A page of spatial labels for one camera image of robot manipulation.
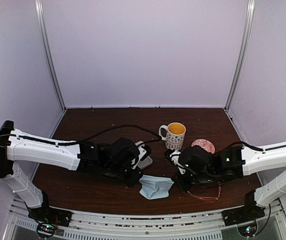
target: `robotic arm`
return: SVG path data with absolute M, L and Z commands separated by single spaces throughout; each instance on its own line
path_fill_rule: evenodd
M 71 212 L 49 207 L 48 196 L 36 188 L 20 168 L 19 161 L 31 161 L 66 168 L 94 176 L 124 179 L 128 187 L 142 177 L 139 168 L 148 161 L 151 149 L 120 138 L 113 144 L 54 140 L 14 129 L 12 121 L 0 129 L 0 179 L 26 203 L 30 217 L 40 222 L 68 226 Z
M 286 142 L 263 147 L 230 147 L 217 154 L 194 146 L 182 153 L 168 150 L 165 157 L 178 167 L 173 180 L 182 192 L 188 192 L 195 184 L 223 183 L 263 170 L 286 167 Z M 249 192 L 244 206 L 223 211 L 225 225 L 263 217 L 265 207 L 283 194 L 286 194 L 286 170 L 268 184 Z

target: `pink round object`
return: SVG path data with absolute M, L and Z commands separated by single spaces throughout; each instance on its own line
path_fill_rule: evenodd
M 192 146 L 200 146 L 211 154 L 215 153 L 215 147 L 213 143 L 206 139 L 197 139 L 192 143 Z

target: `mug rim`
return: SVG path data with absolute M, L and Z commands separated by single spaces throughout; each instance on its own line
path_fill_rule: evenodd
M 181 125 L 184 127 L 184 132 L 181 133 L 181 134 L 174 134 L 174 133 L 172 133 L 172 132 L 169 130 L 169 126 L 172 125 L 172 124 L 181 124 Z M 174 136 L 181 136 L 181 135 L 183 135 L 183 134 L 186 133 L 186 127 L 184 126 L 184 124 L 175 121 L 175 122 L 171 122 L 169 125 L 167 125 L 167 131 L 168 131 L 170 134 L 174 135 Z

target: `brown tabletop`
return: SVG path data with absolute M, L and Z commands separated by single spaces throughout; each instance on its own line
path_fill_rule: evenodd
M 79 140 L 93 135 L 105 128 L 136 124 L 158 131 L 158 128 L 171 122 L 181 122 L 186 128 L 183 149 L 195 139 L 211 141 L 216 150 L 221 150 L 239 138 L 222 109 L 211 108 L 104 108 L 69 109 L 60 123 L 54 138 Z M 96 143 L 112 143 L 120 137 L 135 142 L 146 141 L 152 135 L 134 128 L 121 128 L 93 139 Z M 177 168 L 164 158 L 164 142 L 151 143 L 153 164 L 144 169 L 144 174 L 172 177 Z M 45 191 L 50 204 L 55 207 L 106 213 L 106 214 L 177 214 L 192 213 L 235 207 L 244 204 L 244 196 L 260 186 L 257 176 L 246 176 L 222 186 L 221 197 L 216 202 L 204 202 L 189 194 L 181 193 L 176 185 L 170 196 L 162 199 L 147 200 L 139 194 L 141 184 L 126 188 L 121 179 L 92 177 L 89 174 L 41 164 L 33 180 L 34 184 Z M 198 196 L 216 196 L 217 187 L 190 190 Z

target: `mug handle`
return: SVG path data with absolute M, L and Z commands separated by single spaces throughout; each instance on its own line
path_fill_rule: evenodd
M 162 129 L 165 129 L 167 131 L 167 126 L 166 125 L 162 125 L 159 130 L 158 130 L 158 135 L 160 135 L 162 137 L 163 141 L 166 141 L 166 137 L 162 135 Z

